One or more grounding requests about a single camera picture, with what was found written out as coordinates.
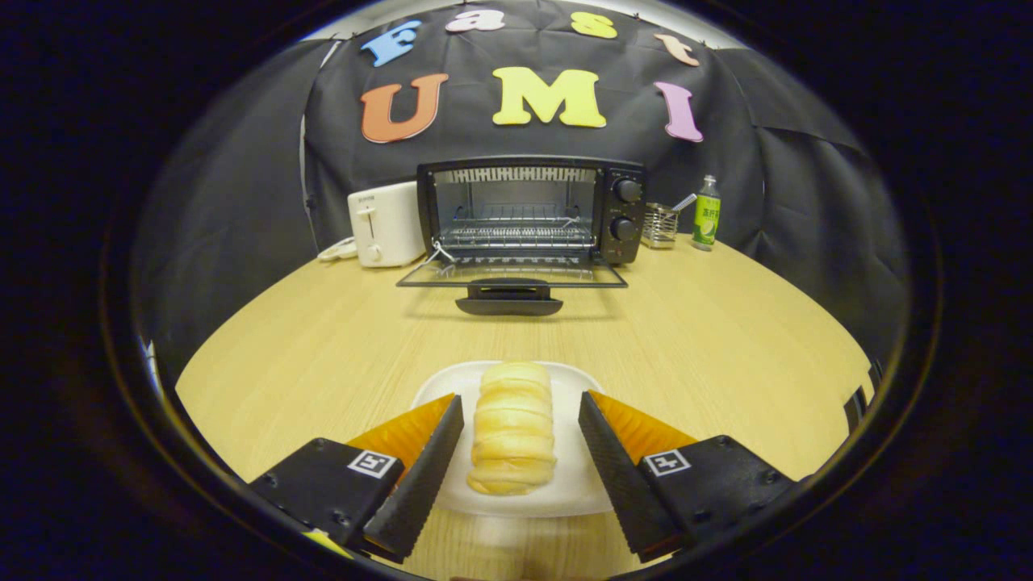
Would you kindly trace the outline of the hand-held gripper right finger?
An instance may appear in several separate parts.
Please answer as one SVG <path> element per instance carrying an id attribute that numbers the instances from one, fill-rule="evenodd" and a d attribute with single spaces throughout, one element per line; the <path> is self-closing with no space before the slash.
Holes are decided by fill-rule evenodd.
<path id="1" fill-rule="evenodd" d="M 696 439 L 600 392 L 583 393 L 578 423 L 641 562 L 724 543 L 797 488 L 730 435 Z"/>

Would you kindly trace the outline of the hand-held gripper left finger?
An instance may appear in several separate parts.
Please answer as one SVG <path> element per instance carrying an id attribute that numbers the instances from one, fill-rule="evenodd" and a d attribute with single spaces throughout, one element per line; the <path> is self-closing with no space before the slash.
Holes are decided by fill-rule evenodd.
<path id="1" fill-rule="evenodd" d="M 435 504 L 462 428 L 461 397 L 449 393 L 350 441 L 314 438 L 250 486 L 318 543 L 400 563 Z"/>

